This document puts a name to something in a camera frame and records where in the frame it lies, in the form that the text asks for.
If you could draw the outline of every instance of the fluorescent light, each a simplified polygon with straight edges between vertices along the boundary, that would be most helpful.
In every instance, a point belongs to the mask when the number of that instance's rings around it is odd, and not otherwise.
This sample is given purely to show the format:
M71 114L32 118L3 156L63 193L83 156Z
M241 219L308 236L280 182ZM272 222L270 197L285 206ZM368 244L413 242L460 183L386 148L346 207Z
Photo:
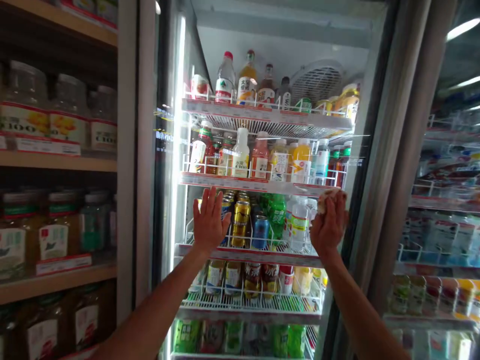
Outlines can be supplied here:
M474 84L474 83L479 82L479 81L480 81L480 76L476 76L476 77L471 78L470 80L467 80L467 81L461 82L461 83L459 83L455 86L449 87L448 90L454 90L454 89L462 88L464 86Z

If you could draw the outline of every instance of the right hand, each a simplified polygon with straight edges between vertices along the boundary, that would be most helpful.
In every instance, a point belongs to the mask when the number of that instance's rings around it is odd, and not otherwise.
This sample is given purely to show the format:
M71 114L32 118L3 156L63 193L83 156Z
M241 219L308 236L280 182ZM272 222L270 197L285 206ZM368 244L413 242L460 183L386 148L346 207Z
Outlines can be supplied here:
M332 254L337 253L337 246L344 235L349 218L349 212L345 210L346 198L342 191L335 194L335 202L327 197L325 215L317 214L311 222L310 241L324 264Z

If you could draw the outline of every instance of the blue can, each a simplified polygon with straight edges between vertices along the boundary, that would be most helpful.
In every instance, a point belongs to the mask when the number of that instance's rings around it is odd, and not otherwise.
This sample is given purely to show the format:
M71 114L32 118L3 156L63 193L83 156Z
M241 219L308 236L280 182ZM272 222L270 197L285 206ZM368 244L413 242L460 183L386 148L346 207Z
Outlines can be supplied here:
M259 250L266 249L269 230L269 219L263 215L255 215L255 222L253 225L254 239L251 241L251 247Z

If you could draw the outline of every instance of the refrigerator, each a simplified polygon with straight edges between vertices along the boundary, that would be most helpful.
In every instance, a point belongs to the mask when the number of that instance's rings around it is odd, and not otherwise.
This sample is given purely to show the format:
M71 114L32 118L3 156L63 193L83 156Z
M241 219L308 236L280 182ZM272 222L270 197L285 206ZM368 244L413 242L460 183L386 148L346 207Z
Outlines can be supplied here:
M136 58L119 46L137 79L123 93L136 97L135 152L124 151L136 159L133 306L192 248L194 200L211 186L231 196L227 236L159 356L341 358L308 227L321 194L347 193L338 251L367 293L431 2L140 0L136 11Z
M444 5L428 14L368 297L412 359L478 359L480 8Z

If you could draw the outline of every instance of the finger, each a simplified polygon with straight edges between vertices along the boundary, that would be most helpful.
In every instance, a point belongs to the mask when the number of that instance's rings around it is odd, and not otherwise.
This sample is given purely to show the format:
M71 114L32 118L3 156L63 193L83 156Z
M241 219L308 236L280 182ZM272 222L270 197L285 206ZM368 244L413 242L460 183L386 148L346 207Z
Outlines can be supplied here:
M222 213L222 202L224 201L224 193L219 192L216 201L215 201L215 206L213 208L213 218L214 219L220 219L220 215Z
M227 235L227 231L229 230L229 226L230 226L230 219L232 218L232 213L231 212L228 212L225 217L223 218L223 220L221 221L221 228L222 228L222 233L223 233L223 237L225 237Z
M200 206L200 213L206 214L207 213L207 205L209 203L209 192L210 189L203 189L203 195L201 197L201 206Z
M195 200L193 200L193 218L198 219L199 216L200 216L199 200L195 199Z
M212 215L214 212L214 206L215 206L215 195L217 194L217 188L215 186L212 186L210 188L210 193L208 194L208 202L206 205L206 214L207 215Z

